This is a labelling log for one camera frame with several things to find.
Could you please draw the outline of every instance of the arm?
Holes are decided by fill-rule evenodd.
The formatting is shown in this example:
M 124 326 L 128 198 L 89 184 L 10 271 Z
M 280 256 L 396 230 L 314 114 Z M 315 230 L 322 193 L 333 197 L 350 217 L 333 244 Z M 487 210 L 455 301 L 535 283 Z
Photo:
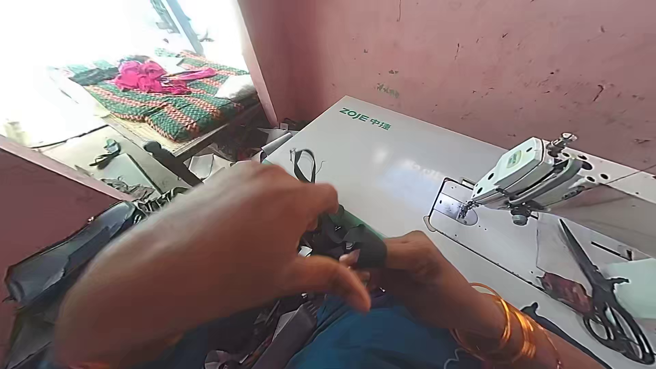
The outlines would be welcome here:
M 337 210 L 333 187 L 245 162 L 188 194 L 106 247 L 67 293 L 54 341 L 59 363 L 114 362 L 298 292 L 330 291 L 369 309 L 353 272 L 332 259 L 297 255 L 318 214 Z
M 502 308 L 493 298 L 475 290 L 423 232 L 389 238 L 385 243 L 386 268 L 371 272 L 372 285 L 385 288 L 427 324 L 470 332 L 476 340 L 468 341 L 483 349 L 498 347 L 506 322 Z M 341 260 L 345 265 L 355 261 L 356 253 Z M 508 350 L 516 353 L 522 346 L 522 329 L 512 314 L 511 322 Z M 594 359 L 549 331 L 535 332 L 537 353 L 533 360 L 503 367 L 556 369 L 556 354 L 545 334 L 558 350 L 561 368 L 602 369 Z

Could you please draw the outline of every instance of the bed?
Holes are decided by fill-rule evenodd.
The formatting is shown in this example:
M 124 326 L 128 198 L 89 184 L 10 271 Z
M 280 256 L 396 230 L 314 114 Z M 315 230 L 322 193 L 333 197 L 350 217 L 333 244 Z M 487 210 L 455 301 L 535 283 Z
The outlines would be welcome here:
M 107 114 L 102 116 L 105 123 L 151 152 L 155 159 L 187 183 L 196 185 L 200 181 L 188 171 L 183 161 L 215 142 L 229 126 L 248 124 L 262 108 L 257 93 L 239 100 L 215 97 L 230 76 L 242 76 L 248 72 L 213 63 L 188 51 L 171 53 L 158 49 L 155 54 L 181 58 L 177 65 L 185 70 L 210 67 L 217 75 L 189 81 L 187 87 L 191 93 L 188 95 L 121 91 L 111 80 L 83 88 L 107 109 Z M 115 64 L 101 60 L 91 65 L 69 65 L 62 71 L 70 77 L 91 68 L 115 67 Z

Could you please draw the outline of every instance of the pink cloth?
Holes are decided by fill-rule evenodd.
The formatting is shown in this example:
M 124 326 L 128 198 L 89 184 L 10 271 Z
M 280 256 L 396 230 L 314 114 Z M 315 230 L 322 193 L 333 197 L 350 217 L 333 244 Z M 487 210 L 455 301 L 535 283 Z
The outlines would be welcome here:
M 212 77 L 216 71 L 212 68 L 165 78 L 166 71 L 153 61 L 139 63 L 135 60 L 124 62 L 119 67 L 119 75 L 114 83 L 121 90 L 139 89 L 147 93 L 168 93 L 172 95 L 188 94 L 187 82 L 194 79 Z
M 178 73 L 175 76 L 169 77 L 170 80 L 182 80 L 182 81 L 193 81 L 194 79 L 201 79 L 207 77 L 214 77 L 216 75 L 216 70 L 212 68 L 207 68 L 203 70 L 190 70 L 189 72 Z

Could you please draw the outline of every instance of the patterned fabric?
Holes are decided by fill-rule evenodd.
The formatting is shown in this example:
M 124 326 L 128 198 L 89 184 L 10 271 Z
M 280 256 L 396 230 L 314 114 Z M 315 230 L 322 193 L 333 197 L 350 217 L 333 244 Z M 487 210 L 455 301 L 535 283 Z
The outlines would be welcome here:
M 225 121 L 258 101 L 256 94 L 239 102 L 214 97 L 228 77 L 248 74 L 244 70 L 215 64 L 189 52 L 174 54 L 158 49 L 155 53 L 161 56 L 182 57 L 179 65 L 187 70 L 214 68 L 217 75 L 189 81 L 187 87 L 192 92 L 189 95 L 145 93 L 139 90 L 121 91 L 111 81 L 85 86 L 85 89 L 115 116 L 146 122 L 163 136 L 177 142 L 194 139 L 220 127 Z M 97 68 L 114 67 L 104 61 L 93 64 Z M 72 73 L 88 69 L 89 66 L 68 66 L 68 70 Z

